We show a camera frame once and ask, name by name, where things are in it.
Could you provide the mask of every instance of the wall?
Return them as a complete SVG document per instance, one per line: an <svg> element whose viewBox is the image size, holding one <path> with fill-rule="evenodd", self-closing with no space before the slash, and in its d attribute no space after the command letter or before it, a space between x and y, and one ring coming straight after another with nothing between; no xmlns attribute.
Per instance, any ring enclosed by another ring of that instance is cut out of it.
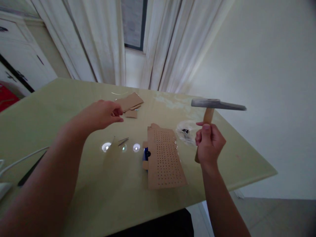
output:
<svg viewBox="0 0 316 237"><path fill-rule="evenodd" d="M46 27L41 25L30 25L27 23L27 28L32 33L57 76L71 78L68 69Z"/></svg>
<svg viewBox="0 0 316 237"><path fill-rule="evenodd" d="M125 48L126 86L139 88L142 80L145 54L143 52Z"/></svg>
<svg viewBox="0 0 316 237"><path fill-rule="evenodd" d="M39 18L31 0L0 0L0 10L21 16Z"/></svg>
<svg viewBox="0 0 316 237"><path fill-rule="evenodd" d="M246 197L316 199L316 18L312 1L238 0L188 94L243 104L221 115L279 172Z"/></svg>

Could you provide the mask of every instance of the cardboard piece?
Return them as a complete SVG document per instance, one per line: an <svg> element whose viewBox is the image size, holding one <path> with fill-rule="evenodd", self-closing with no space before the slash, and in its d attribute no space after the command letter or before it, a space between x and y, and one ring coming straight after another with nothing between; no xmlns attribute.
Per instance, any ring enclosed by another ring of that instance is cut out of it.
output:
<svg viewBox="0 0 316 237"><path fill-rule="evenodd" d="M160 128L152 124L147 129L148 188L163 189L187 185L178 156L175 134L172 129Z"/></svg>
<svg viewBox="0 0 316 237"><path fill-rule="evenodd" d="M148 161L143 161L143 169L148 170Z"/></svg>
<svg viewBox="0 0 316 237"><path fill-rule="evenodd" d="M130 108L130 110L137 109L137 108L139 108L140 106L141 106L140 104L139 104L139 105L136 105L136 106L134 106L134 107Z"/></svg>
<svg viewBox="0 0 316 237"><path fill-rule="evenodd" d="M147 148L148 147L148 142L147 141L144 141L143 142L143 148Z"/></svg>
<svg viewBox="0 0 316 237"><path fill-rule="evenodd" d="M128 110L125 112L125 117L127 118L137 118L137 111L136 110Z"/></svg>
<svg viewBox="0 0 316 237"><path fill-rule="evenodd" d="M117 99L115 102L121 105L123 112L126 112L130 108L144 103L144 101L139 97L139 95L136 92L133 92L125 98Z"/></svg>

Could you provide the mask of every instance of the hammer head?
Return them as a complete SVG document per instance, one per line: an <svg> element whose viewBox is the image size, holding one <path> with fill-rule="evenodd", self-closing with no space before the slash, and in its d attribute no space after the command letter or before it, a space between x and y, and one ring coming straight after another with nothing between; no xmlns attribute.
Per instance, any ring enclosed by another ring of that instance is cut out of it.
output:
<svg viewBox="0 0 316 237"><path fill-rule="evenodd" d="M212 109L247 110L243 105L225 103L219 99L192 99L191 106Z"/></svg>

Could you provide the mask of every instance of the plastic bag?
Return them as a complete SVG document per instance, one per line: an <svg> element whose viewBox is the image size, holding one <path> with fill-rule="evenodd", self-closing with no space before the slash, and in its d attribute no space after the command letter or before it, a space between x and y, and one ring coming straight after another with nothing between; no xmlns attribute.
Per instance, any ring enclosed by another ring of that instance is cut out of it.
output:
<svg viewBox="0 0 316 237"><path fill-rule="evenodd" d="M201 129L193 120L181 121L176 128L176 133L181 141L186 145L195 146L196 132Z"/></svg>

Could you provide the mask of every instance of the person's left hand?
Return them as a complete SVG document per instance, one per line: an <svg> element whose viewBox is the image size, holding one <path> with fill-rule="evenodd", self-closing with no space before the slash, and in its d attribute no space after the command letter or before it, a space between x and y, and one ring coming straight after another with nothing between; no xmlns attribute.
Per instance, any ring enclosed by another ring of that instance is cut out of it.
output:
<svg viewBox="0 0 316 237"><path fill-rule="evenodd" d="M120 104L113 101L99 100L73 117L66 126L89 135L96 130L106 128L112 123L123 122L124 119L120 115L123 115Z"/></svg>

